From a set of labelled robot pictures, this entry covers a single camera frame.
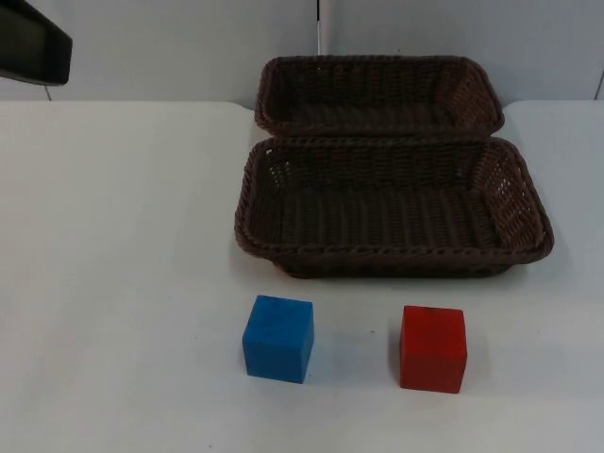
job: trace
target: brown basket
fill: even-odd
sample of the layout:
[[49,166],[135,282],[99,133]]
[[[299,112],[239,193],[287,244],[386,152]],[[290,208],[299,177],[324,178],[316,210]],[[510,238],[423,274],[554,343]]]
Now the brown basket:
[[286,57],[264,67],[256,122],[277,137],[486,137],[504,117],[486,73],[471,59]]
[[483,277],[553,246],[517,149],[482,138],[259,143],[235,231],[294,277]]

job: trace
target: toy block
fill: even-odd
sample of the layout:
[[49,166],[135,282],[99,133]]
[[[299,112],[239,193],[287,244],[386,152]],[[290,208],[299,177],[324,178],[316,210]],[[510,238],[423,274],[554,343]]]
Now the toy block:
[[247,374],[301,384],[313,342],[311,302],[259,295],[243,333]]
[[463,311],[407,306],[400,336],[400,386],[458,394],[467,361]]

